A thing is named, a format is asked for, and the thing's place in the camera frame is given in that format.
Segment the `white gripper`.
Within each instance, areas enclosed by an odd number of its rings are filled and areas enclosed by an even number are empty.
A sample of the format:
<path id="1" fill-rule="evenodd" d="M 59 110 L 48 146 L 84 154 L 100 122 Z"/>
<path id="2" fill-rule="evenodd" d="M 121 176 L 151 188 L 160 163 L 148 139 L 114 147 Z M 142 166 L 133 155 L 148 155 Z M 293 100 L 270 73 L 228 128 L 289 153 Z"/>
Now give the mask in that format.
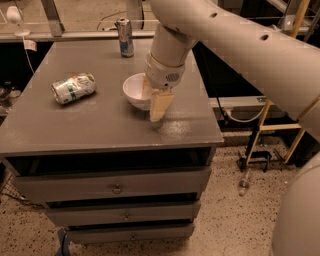
<path id="1" fill-rule="evenodd" d="M 151 97 L 150 120 L 152 122 L 157 122 L 163 118 L 174 98 L 170 89 L 152 91 L 152 88 L 164 89 L 177 86 L 184 71 L 185 65 L 166 66 L 158 62 L 150 51 L 147 52 L 144 64 L 146 76 L 143 76 L 142 79 L 142 98 L 147 100 Z"/>

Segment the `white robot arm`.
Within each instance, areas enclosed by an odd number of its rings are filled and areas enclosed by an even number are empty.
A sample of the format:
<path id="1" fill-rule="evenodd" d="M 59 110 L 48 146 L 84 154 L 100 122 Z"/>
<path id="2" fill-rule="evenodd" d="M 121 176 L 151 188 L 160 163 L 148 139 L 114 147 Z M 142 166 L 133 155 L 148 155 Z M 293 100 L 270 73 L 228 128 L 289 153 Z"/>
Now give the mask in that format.
<path id="1" fill-rule="evenodd" d="M 320 49 L 230 13 L 211 0 L 150 0 L 159 24 L 146 56 L 154 93 L 150 117 L 161 119 L 184 62 L 200 41 L 320 141 Z M 282 200 L 270 256 L 320 256 L 320 160 L 297 173 Z"/>

